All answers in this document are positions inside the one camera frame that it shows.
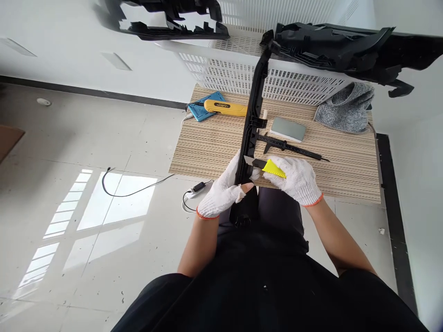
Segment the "black pants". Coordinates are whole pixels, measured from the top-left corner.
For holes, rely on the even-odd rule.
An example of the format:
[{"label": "black pants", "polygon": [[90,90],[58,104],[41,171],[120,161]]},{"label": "black pants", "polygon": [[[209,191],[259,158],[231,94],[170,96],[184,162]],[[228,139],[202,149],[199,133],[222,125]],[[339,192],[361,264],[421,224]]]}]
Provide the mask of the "black pants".
[{"label": "black pants", "polygon": [[[230,209],[220,214],[218,235],[236,230],[229,221],[229,212]],[[258,191],[258,213],[260,225],[251,225],[252,228],[273,229],[285,234],[296,232],[301,236],[305,233],[300,205],[284,191],[261,187]]]}]

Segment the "yellow utility knife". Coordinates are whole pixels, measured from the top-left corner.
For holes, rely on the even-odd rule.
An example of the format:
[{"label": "yellow utility knife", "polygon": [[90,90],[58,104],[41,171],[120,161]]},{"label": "yellow utility knife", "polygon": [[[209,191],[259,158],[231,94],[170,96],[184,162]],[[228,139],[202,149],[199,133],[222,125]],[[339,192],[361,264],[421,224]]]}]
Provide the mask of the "yellow utility knife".
[{"label": "yellow utility knife", "polygon": [[246,164],[248,164],[248,165],[258,167],[261,170],[263,170],[263,172],[275,174],[281,178],[286,178],[285,172],[282,171],[280,168],[278,168],[277,165],[274,164],[271,159],[260,160],[260,159],[255,159],[255,158],[251,158],[248,156],[243,156],[243,157],[246,161]]},{"label": "yellow utility knife", "polygon": [[221,113],[233,116],[246,116],[248,106],[228,103],[225,101],[214,101],[207,99],[204,101],[204,108],[210,113]]}]

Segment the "knife blade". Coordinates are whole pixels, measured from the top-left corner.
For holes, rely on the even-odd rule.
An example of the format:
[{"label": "knife blade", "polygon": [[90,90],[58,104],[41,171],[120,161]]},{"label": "knife blade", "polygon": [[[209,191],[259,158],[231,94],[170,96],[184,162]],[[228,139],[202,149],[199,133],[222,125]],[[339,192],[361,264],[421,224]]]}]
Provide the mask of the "knife blade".
[{"label": "knife blade", "polygon": [[243,158],[245,159],[246,164],[258,167],[261,170],[263,170],[263,172],[275,174],[281,178],[286,178],[285,172],[283,172],[280,168],[278,168],[278,166],[274,164],[271,159],[260,160],[248,156],[243,156]]}]

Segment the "hand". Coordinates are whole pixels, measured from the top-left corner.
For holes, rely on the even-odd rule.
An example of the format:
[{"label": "hand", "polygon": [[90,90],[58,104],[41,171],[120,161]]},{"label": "hand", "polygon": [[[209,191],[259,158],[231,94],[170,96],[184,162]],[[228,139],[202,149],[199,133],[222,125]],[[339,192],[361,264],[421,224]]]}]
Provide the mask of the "hand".
[{"label": "hand", "polygon": [[[234,185],[235,173],[239,166],[240,151],[229,162],[223,174],[212,184],[212,187],[206,197],[197,207],[197,215],[201,219],[215,219],[220,213],[231,207],[232,204],[240,202],[246,193],[253,187],[253,183],[243,185]],[[251,180],[258,179],[260,170],[254,168]]]},{"label": "hand", "polygon": [[286,178],[266,172],[263,173],[264,178],[304,207],[313,206],[321,201],[323,193],[317,187],[314,170],[306,160],[276,156],[271,156],[270,159],[285,172]]}]

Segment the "blue cutting mat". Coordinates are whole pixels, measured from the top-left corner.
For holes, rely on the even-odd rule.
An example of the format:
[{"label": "blue cutting mat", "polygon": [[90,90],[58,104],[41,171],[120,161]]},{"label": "blue cutting mat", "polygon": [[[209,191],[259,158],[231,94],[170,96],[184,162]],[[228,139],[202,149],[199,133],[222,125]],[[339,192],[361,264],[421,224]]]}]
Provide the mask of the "blue cutting mat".
[{"label": "blue cutting mat", "polygon": [[[207,99],[211,99],[211,100],[218,100],[218,101],[226,101],[222,94],[217,91],[214,92],[213,94],[206,96],[200,100],[197,100],[195,102],[204,102]],[[195,104],[189,104],[188,105],[189,110],[191,111],[191,113],[194,115],[195,120],[197,120],[198,122],[202,122],[203,120],[206,120],[207,118],[210,118],[211,116],[213,116],[215,113],[211,113],[205,110],[205,108],[203,106],[197,106]]]}]

